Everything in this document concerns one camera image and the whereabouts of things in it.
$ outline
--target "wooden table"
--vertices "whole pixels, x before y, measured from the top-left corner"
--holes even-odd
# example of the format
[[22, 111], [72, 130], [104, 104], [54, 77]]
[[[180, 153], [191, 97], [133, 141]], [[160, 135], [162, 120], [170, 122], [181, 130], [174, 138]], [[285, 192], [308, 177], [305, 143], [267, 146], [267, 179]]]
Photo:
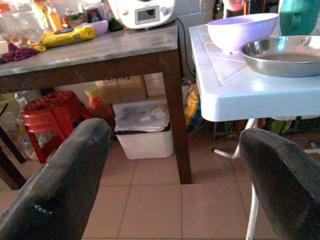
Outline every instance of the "wooden table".
[[151, 30], [111, 32], [0, 66], [0, 93], [163, 73], [181, 184], [191, 184], [175, 22]]

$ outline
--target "purple vegetable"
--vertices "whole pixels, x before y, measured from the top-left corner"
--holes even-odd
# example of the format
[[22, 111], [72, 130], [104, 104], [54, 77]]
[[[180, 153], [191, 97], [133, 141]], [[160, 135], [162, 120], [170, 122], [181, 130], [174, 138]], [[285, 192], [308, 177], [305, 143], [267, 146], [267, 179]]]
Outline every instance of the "purple vegetable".
[[33, 48], [22, 47], [18, 48], [12, 43], [9, 43], [9, 52], [2, 55], [1, 59], [5, 63], [14, 61], [21, 61], [32, 56], [37, 55], [39, 52]]

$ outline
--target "cardboard box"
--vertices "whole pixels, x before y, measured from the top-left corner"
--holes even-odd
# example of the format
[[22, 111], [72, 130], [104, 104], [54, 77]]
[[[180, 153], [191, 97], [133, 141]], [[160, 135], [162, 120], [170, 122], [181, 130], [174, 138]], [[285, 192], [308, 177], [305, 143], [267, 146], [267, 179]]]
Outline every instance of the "cardboard box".
[[104, 103], [122, 103], [144, 100], [147, 89], [144, 76], [131, 76], [95, 82]]
[[149, 98], [166, 95], [164, 77], [161, 72], [144, 75], [145, 86]]

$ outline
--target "marble tabletop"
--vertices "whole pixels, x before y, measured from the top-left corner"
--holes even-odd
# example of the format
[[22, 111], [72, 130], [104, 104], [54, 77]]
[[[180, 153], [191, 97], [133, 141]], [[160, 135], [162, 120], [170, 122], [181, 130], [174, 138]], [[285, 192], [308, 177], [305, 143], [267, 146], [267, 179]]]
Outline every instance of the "marble tabletop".
[[86, 64], [178, 48], [175, 22], [149, 30], [108, 32], [93, 40], [48, 49], [19, 62], [0, 65], [0, 76]]

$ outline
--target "white plastic bin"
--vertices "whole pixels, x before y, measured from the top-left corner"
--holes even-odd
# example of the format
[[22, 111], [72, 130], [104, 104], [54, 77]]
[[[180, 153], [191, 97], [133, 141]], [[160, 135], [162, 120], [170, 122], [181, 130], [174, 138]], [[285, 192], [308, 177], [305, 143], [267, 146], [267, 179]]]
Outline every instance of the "white plastic bin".
[[[148, 99], [139, 102], [117, 103], [113, 105], [115, 115], [123, 109], [141, 105], [166, 103], [165, 98]], [[116, 134], [128, 159], [167, 158], [174, 151], [174, 141], [171, 128], [161, 132]]]

